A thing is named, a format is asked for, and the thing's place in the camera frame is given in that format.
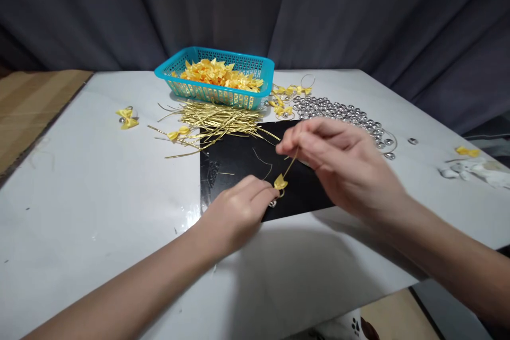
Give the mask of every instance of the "curtain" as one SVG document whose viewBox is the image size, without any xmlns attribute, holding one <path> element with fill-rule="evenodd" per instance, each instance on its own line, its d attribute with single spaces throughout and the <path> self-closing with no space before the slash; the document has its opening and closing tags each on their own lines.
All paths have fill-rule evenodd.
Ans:
<svg viewBox="0 0 510 340">
<path fill-rule="evenodd" d="M 458 133 L 510 109 L 510 0 L 0 0 L 0 65 L 153 70 L 190 45 L 357 68 Z"/>
</svg>

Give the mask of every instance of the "blue plastic basket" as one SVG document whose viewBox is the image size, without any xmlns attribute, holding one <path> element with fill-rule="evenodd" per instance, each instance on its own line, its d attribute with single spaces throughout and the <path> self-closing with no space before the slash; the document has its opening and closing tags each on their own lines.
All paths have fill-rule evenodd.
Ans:
<svg viewBox="0 0 510 340">
<path fill-rule="evenodd" d="M 263 79 L 264 84 L 260 87 L 260 93 L 172 77 L 172 72 L 177 75 L 184 72 L 186 60 L 191 63 L 192 61 L 199 62 L 203 58 L 208 60 L 216 58 L 218 61 L 225 61 L 225 65 L 234 63 L 234 70 L 246 75 L 253 74 L 253 78 Z M 154 73 L 159 78 L 166 80 L 172 91 L 180 97 L 233 105 L 238 108 L 257 109 L 261 101 L 271 93 L 274 71 L 275 63 L 265 57 L 202 47 L 188 47 L 177 52 L 158 66 Z"/>
</svg>

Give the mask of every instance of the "black mat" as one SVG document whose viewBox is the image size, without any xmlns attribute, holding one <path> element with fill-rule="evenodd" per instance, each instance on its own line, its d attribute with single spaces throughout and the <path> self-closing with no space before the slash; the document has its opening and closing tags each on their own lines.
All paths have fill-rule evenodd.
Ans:
<svg viewBox="0 0 510 340">
<path fill-rule="evenodd" d="M 285 130 L 297 122 L 268 122 L 262 123 L 261 127 L 281 138 Z M 276 140 L 271 136 L 265 135 L 265 137 L 270 142 L 276 143 Z M 216 142 L 200 153 L 202 211 L 207 209 L 219 193 L 231 188 L 245 176 L 253 174 L 260 179 L 266 176 L 270 166 L 259 161 L 253 150 L 264 162 L 273 164 L 273 169 L 266 178 L 266 181 L 271 184 L 279 174 L 283 174 L 287 170 L 292 160 L 291 158 L 284 160 L 285 157 L 276 154 L 275 147 L 263 139 L 224 136 L 222 141 Z M 285 195 L 278 199 L 275 208 L 268 207 L 262 221 L 333 206 L 315 172 L 298 160 L 292 165 L 285 180 L 288 181 Z"/>
</svg>

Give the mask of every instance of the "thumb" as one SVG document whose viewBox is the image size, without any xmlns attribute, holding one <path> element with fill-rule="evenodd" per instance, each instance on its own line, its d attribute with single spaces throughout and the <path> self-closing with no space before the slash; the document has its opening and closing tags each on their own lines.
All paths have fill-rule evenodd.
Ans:
<svg viewBox="0 0 510 340">
<path fill-rule="evenodd" d="M 301 132 L 298 142 L 301 148 L 344 178 L 356 177 L 360 170 L 358 161 L 353 160 L 345 152 L 315 134 Z"/>
</svg>

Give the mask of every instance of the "white table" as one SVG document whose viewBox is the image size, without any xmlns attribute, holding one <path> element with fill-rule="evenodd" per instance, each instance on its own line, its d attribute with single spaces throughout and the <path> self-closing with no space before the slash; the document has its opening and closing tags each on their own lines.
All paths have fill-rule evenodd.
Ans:
<svg viewBox="0 0 510 340">
<path fill-rule="evenodd" d="M 437 172 L 455 147 L 470 146 L 464 139 L 358 70 L 279 71 L 274 81 L 298 84 L 306 73 L 317 78 L 313 95 L 360 107 L 397 136 L 388 163 L 411 195 L 492 248 L 510 243 L 510 191 Z M 152 72 L 96 74 L 0 190 L 2 339 L 26 334 L 199 219 L 199 156 L 164 159 L 189 149 L 146 127 L 181 126 L 177 117 L 156 122 L 165 114 L 157 102 L 176 103 L 168 94 Z M 140 126 L 123 131 L 115 111 L 128 105 Z M 272 220 L 145 338 L 281 338 L 416 283 L 412 271 L 337 208 Z"/>
</svg>

